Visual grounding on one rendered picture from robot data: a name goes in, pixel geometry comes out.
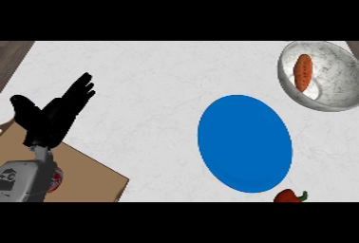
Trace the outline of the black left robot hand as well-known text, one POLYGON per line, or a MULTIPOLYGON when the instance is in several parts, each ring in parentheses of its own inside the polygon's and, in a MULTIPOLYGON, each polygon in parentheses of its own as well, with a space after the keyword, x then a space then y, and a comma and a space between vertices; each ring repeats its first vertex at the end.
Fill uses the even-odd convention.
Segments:
POLYGON ((13 120, 27 130, 22 144, 28 147, 55 148, 70 131, 75 117, 95 96, 93 76, 84 73, 73 83, 64 96, 55 98, 44 108, 39 108, 22 95, 10 97, 13 120))

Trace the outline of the blue plate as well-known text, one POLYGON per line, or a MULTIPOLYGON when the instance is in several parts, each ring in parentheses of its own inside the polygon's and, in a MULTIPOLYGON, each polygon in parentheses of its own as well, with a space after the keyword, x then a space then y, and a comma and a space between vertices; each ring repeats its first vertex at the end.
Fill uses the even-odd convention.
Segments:
POLYGON ((262 193, 284 180, 291 165, 291 138, 273 109, 256 98, 217 99, 198 124, 198 147, 216 178, 244 193, 262 193))

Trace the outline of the grey marbled bowl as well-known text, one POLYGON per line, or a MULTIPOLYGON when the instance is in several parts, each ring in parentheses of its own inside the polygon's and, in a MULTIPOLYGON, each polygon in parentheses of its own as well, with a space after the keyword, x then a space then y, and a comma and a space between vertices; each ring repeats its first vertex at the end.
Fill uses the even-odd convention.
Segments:
POLYGON ((278 79, 291 99, 324 112, 340 112, 359 106, 359 60, 336 44, 325 41, 294 41, 279 55, 278 79), (309 86, 294 84, 294 65, 302 54, 313 61, 309 86))

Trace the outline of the red can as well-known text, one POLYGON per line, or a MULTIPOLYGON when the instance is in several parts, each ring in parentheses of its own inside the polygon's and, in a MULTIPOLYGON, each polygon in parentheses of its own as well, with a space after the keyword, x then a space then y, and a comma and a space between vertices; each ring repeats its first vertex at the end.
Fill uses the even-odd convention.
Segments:
POLYGON ((62 184, 62 181, 64 181, 64 171, 58 167, 55 169, 55 174, 53 174, 53 178, 52 178, 52 181, 50 181, 50 186, 49 186, 49 189, 47 189, 47 193, 52 193, 52 192, 56 191, 56 189, 59 188, 59 186, 62 184))

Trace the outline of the brown cutting board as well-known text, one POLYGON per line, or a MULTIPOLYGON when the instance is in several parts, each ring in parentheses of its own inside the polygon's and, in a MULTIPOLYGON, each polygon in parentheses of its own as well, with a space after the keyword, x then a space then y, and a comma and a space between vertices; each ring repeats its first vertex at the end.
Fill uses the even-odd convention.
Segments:
MULTIPOLYGON (((25 130, 8 121, 0 124, 0 165, 9 160, 33 159, 36 154, 22 144, 25 130)), ((64 142, 53 149, 53 157, 64 172, 56 191, 46 195, 46 202, 117 202, 129 178, 84 155, 64 142)))

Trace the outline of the red bell pepper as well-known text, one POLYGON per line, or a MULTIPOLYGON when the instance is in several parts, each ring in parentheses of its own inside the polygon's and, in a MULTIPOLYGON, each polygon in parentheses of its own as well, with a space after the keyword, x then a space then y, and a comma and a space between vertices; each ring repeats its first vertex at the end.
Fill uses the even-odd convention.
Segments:
POLYGON ((302 196, 294 194, 291 189, 285 189, 273 198, 275 202, 303 202, 309 197, 307 192, 303 192, 302 196))

